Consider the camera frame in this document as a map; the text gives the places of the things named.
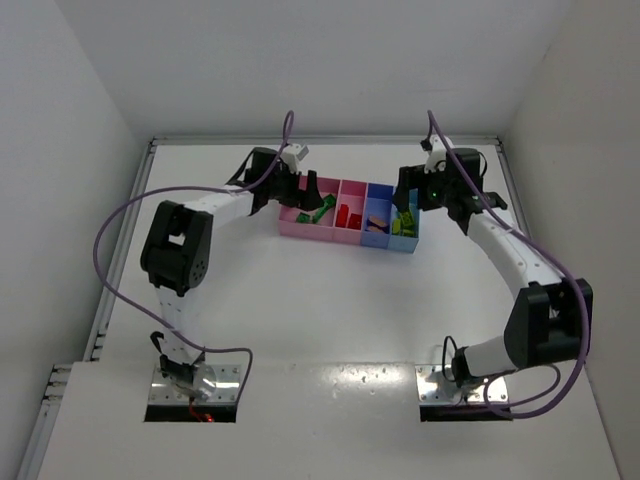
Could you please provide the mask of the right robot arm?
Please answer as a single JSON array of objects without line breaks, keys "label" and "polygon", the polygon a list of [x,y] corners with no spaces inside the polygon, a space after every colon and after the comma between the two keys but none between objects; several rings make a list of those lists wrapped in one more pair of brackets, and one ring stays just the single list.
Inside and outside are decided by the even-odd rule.
[{"label": "right robot arm", "polygon": [[457,386],[484,377],[582,360],[589,349],[583,328],[591,323],[593,291],[570,281],[530,244],[513,222],[507,203],[483,189],[481,154],[471,148],[439,151],[426,165],[400,168],[392,197],[396,209],[439,208],[487,255],[514,298],[501,335],[455,351],[450,371]]}]

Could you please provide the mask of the green lego brick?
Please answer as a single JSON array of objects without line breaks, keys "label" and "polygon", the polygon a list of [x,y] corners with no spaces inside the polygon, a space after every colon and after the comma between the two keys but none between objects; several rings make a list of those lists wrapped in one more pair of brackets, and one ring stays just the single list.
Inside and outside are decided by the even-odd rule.
[{"label": "green lego brick", "polygon": [[312,217],[312,222],[314,224],[318,224],[320,220],[328,213],[329,210],[333,209],[336,205],[336,197],[332,194],[327,195],[323,198],[323,205],[314,213]]},{"label": "green lego brick", "polygon": [[306,213],[300,212],[296,217],[296,222],[301,224],[308,224],[311,222],[311,216]]}]

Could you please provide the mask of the red lego brick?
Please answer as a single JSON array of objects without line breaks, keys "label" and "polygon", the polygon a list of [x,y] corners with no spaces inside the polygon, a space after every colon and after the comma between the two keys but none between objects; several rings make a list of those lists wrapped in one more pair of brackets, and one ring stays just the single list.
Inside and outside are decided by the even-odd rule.
[{"label": "red lego brick", "polygon": [[346,228],[349,218],[349,206],[341,204],[337,210],[335,226],[337,228]]},{"label": "red lego brick", "polygon": [[350,214],[347,228],[350,230],[360,230],[362,228],[362,215],[356,213]]}]

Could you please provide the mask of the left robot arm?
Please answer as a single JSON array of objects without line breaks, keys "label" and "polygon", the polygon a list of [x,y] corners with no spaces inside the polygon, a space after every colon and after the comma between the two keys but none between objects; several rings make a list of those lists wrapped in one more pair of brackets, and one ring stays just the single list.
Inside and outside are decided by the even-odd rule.
[{"label": "left robot arm", "polygon": [[233,192],[211,193],[187,203],[161,202],[144,243],[141,267],[154,286],[165,330],[151,335],[165,377],[193,389],[204,373],[206,353],[195,348],[196,288],[209,270],[214,232],[249,217],[269,201],[309,212],[323,206],[317,173],[301,188],[300,163],[308,148],[288,144],[282,152],[253,148],[225,186]]}]

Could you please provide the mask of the yellow-green long lego brick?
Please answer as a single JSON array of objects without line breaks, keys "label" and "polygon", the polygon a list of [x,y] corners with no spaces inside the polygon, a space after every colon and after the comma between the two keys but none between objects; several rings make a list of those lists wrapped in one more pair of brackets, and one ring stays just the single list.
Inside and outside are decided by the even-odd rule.
[{"label": "yellow-green long lego brick", "polygon": [[410,210],[399,212],[397,214],[400,226],[402,229],[414,229],[415,228],[415,219]]}]

